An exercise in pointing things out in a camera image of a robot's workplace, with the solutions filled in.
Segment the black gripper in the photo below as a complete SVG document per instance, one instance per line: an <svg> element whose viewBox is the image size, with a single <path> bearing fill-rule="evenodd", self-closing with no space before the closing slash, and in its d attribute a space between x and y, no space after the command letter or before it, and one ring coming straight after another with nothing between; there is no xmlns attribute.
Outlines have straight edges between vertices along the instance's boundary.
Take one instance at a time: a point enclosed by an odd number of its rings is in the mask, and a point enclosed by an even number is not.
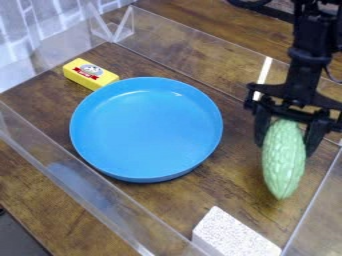
<svg viewBox="0 0 342 256"><path fill-rule="evenodd" d="M281 117L308 125L304 133L306 156L311 157L324 135L342 132L342 102L318 91L322 70L330 55L308 53L295 47L288 50L291 63L281 84L248 83L244 108L255 115L253 139L263 145L271 117Z"/></svg>

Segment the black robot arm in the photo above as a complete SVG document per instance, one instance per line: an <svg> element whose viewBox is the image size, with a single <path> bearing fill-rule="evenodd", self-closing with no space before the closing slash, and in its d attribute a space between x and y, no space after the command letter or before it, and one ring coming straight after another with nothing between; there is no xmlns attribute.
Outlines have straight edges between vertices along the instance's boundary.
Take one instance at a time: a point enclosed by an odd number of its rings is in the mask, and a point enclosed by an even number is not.
<svg viewBox="0 0 342 256"><path fill-rule="evenodd" d="M307 125L306 154L311 156L331 131L342 132L342 102L318 91L322 71L328 72L332 54L342 52L342 0L291 0L294 42L286 82L248 83L244 108L255 115L253 139L263 145L269 120L277 116Z"/></svg>

